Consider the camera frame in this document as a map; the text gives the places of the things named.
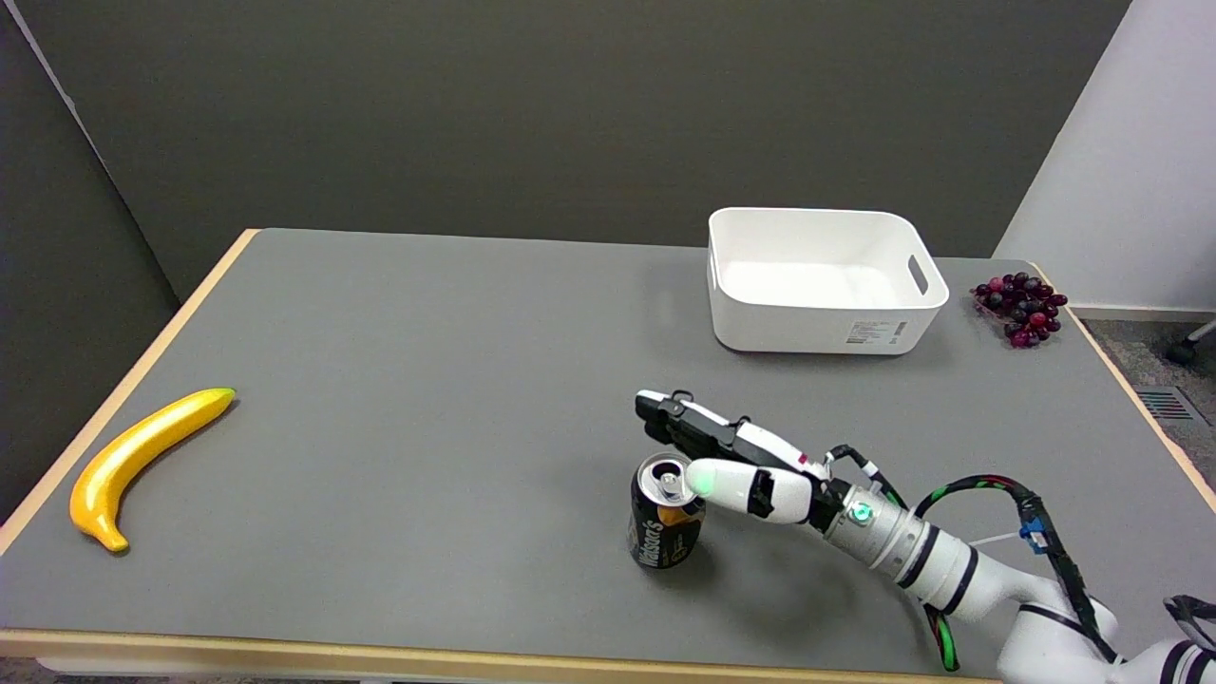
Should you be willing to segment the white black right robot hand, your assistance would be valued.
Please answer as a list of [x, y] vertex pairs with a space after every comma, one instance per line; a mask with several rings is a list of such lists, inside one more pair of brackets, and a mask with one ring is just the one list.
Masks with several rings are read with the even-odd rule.
[[647, 436], [691, 460], [685, 478], [704, 501], [818, 532], [846, 509], [850, 486], [835, 484], [828, 466], [751, 419], [726, 419], [687, 392], [638, 389], [634, 407]]

